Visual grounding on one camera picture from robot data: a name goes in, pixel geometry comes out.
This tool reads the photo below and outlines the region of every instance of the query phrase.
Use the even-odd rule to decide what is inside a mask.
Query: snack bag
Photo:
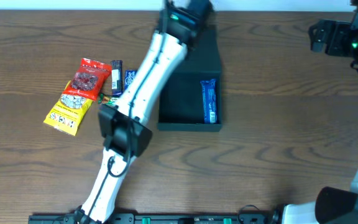
[[[110,73],[111,65],[83,58],[74,79],[63,94],[83,96],[96,101],[99,91]]]
[[[100,105],[105,104],[105,105],[114,107],[114,105],[116,104],[116,101],[118,99],[119,99],[118,97],[106,96],[105,94],[100,93],[98,104],[100,104]]]
[[[91,104],[92,100],[85,97],[62,94],[45,118],[44,123],[75,136],[78,126]]]

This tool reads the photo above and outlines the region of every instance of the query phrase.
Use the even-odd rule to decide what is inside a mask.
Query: candy wrapper
[[[125,90],[129,87],[130,84],[135,79],[137,70],[126,70],[125,71],[125,80],[124,80],[124,88]]]
[[[111,92],[113,96],[122,94],[122,60],[111,61]]]
[[[91,104],[92,100],[85,97],[62,94],[45,118],[44,123],[75,136],[78,126]]]
[[[78,95],[96,101],[104,81],[111,73],[111,65],[83,58],[74,79],[63,94]]]
[[[201,87],[203,88],[204,122],[206,124],[216,123],[215,83],[216,79],[201,81]]]
[[[99,94],[98,104],[100,104],[100,105],[105,104],[105,105],[108,105],[108,106],[114,106],[118,99],[119,99],[118,97],[106,96],[103,93],[100,93]]]

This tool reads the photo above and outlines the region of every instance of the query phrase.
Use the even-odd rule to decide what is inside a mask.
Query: red snack bag
[[[96,101],[104,81],[111,74],[109,64],[83,58],[81,66],[63,94],[83,96]]]

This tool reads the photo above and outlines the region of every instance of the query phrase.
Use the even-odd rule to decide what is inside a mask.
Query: wooden table
[[[82,57],[138,68],[156,12],[0,11],[0,223],[81,205],[100,168],[93,103],[75,137],[42,123]],[[309,50],[318,19],[352,14],[220,12],[219,133],[156,130],[116,201],[139,213],[236,213],[348,189],[358,166],[358,77]],[[108,80],[104,90],[109,91]]]

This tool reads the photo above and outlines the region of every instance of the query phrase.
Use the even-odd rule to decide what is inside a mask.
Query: green connector
[[[223,224],[231,224],[231,218],[224,218]]]
[[[142,218],[142,224],[150,224],[152,222],[151,218]]]

